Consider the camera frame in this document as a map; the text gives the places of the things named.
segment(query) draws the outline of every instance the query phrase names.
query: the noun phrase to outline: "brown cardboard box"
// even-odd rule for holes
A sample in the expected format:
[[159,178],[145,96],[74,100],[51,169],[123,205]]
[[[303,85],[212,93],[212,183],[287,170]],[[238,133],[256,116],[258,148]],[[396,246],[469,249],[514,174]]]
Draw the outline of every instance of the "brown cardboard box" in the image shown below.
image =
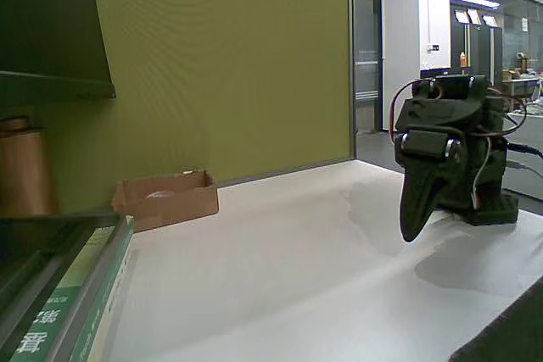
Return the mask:
[[219,212],[217,187],[207,171],[124,180],[111,206],[134,216],[135,232]]

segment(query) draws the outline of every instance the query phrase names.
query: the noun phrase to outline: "olive green wall panel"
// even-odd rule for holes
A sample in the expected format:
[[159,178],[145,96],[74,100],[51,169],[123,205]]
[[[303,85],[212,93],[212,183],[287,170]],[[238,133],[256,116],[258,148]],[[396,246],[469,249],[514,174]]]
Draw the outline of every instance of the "olive green wall panel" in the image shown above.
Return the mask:
[[64,211],[350,155],[347,0],[97,0],[116,100],[40,109]]

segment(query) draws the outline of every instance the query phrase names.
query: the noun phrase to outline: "black cable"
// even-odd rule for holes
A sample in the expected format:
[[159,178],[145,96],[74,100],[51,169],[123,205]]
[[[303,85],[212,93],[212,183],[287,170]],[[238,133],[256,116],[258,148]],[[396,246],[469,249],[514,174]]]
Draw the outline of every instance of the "black cable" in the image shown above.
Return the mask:
[[507,149],[513,152],[533,154],[534,156],[540,156],[543,159],[543,153],[537,148],[532,148],[527,144],[517,144],[507,142]]

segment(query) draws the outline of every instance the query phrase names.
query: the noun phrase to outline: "glass door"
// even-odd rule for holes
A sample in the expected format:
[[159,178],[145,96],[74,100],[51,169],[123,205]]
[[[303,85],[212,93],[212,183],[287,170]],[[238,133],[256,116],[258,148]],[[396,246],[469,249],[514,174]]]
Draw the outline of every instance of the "glass door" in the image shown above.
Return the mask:
[[355,133],[383,129],[381,0],[353,0]]

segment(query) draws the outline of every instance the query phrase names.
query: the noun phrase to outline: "dark green robot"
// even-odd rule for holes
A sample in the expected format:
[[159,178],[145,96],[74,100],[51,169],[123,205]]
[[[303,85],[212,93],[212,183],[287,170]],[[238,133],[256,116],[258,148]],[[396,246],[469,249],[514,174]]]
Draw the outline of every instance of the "dark green robot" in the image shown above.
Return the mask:
[[395,159],[405,169],[404,239],[415,239],[438,206],[472,225],[515,222],[518,200],[501,193],[505,97],[493,95],[484,76],[441,76],[416,83],[412,91],[395,138]]

